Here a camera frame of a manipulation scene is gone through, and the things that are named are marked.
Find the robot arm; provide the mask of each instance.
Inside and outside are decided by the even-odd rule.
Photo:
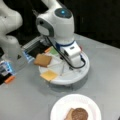
[[[81,49],[74,40],[74,18],[70,10],[57,0],[42,0],[49,8],[37,17],[38,31],[55,39],[57,50],[63,53],[73,67],[81,66]]]
[[[21,15],[8,8],[3,0],[0,0],[0,47],[4,51],[4,60],[14,63],[17,71],[26,62],[18,40],[8,33],[18,29],[23,23]]]

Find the white plate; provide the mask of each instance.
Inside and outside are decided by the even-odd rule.
[[[83,108],[88,113],[88,120],[101,120],[97,104],[90,98],[71,94],[58,100],[52,108],[50,120],[64,120],[71,108]]]

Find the gray table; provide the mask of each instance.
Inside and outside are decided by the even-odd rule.
[[[86,84],[75,91],[56,92],[39,77],[38,67],[27,65],[9,85],[0,87],[0,120],[49,120],[55,102],[70,93],[93,99],[102,120],[120,116],[120,50],[76,35],[91,63]]]

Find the black cable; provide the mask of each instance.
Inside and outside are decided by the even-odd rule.
[[[54,47],[54,49],[61,55],[61,57],[68,63],[68,65],[71,68],[80,69],[80,68],[83,68],[86,65],[86,61],[85,61],[85,59],[82,56],[81,56],[81,61],[84,63],[82,66],[80,66],[80,67],[74,67],[73,65],[71,65],[71,63],[64,57],[64,55],[62,54],[62,52],[60,52],[59,50],[56,49],[56,47],[53,45],[53,43],[51,42],[51,40],[49,39],[49,37],[46,37],[46,38],[48,39],[48,41],[51,43],[51,45]]]

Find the background wall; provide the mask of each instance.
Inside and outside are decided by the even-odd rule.
[[[21,13],[24,24],[15,35],[25,44],[39,35],[32,9],[42,13],[47,7],[41,0],[4,0]],[[60,0],[75,18],[75,32],[120,48],[120,1],[119,0]]]

